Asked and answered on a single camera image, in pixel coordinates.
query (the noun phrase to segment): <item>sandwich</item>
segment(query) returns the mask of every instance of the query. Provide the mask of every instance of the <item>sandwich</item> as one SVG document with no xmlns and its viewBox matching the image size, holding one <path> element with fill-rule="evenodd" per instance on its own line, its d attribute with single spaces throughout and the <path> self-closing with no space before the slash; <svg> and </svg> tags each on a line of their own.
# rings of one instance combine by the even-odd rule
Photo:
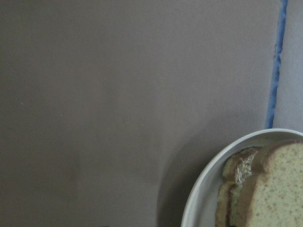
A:
<svg viewBox="0 0 303 227">
<path fill-rule="evenodd" d="M 216 227 L 303 227 L 303 141 L 240 150 L 222 177 Z"/>
</svg>

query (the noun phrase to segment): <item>blue line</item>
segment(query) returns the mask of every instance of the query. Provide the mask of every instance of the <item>blue line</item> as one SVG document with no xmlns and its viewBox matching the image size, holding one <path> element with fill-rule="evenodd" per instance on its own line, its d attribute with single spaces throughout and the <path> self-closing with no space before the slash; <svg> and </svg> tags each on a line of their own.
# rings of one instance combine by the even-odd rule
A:
<svg viewBox="0 0 303 227">
<path fill-rule="evenodd" d="M 275 110 L 276 110 L 276 92 L 279 85 L 281 59 L 280 54 L 282 52 L 283 37 L 286 23 L 286 8 L 288 0 L 281 0 L 282 6 L 280 9 L 278 33 L 276 36 L 276 54 L 274 59 L 273 74 L 271 80 L 270 94 L 267 107 L 267 117 L 265 128 L 271 129 L 274 124 Z"/>
</svg>

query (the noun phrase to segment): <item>plate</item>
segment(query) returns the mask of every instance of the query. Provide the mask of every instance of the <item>plate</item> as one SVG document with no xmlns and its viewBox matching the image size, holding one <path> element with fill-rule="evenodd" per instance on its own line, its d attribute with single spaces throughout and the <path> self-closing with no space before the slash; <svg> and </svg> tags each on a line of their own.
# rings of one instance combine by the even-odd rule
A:
<svg viewBox="0 0 303 227">
<path fill-rule="evenodd" d="M 303 139 L 303 133 L 288 129 L 265 129 L 246 135 L 220 151 L 204 168 L 187 200 L 181 227 L 214 227 L 217 194 L 226 159 L 252 146 L 262 147 L 280 140 Z"/>
</svg>

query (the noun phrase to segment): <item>bread slice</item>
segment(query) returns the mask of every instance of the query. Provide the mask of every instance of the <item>bread slice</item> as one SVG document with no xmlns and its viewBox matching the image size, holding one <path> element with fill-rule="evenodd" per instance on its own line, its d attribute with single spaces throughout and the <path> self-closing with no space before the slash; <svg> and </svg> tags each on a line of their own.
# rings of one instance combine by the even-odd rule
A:
<svg viewBox="0 0 303 227">
<path fill-rule="evenodd" d="M 264 147 L 241 191 L 237 227 L 303 227 L 303 142 Z"/>
<path fill-rule="evenodd" d="M 238 197 L 244 180 L 251 175 L 250 164 L 259 148 L 246 148 L 231 156 L 223 168 L 223 184 L 218 192 L 216 227 L 234 224 Z"/>
</svg>

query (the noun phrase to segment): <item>torn bread crust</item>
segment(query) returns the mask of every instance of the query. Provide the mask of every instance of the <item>torn bread crust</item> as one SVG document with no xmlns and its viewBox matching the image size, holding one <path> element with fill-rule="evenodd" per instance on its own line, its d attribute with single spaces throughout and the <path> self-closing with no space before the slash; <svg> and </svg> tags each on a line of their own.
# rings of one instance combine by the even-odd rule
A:
<svg viewBox="0 0 303 227">
<path fill-rule="evenodd" d="M 251 175 L 251 162 L 259 147 L 242 149 L 231 156 L 223 168 L 223 184 L 218 192 L 216 227 L 234 225 L 237 204 L 245 179 Z"/>
</svg>

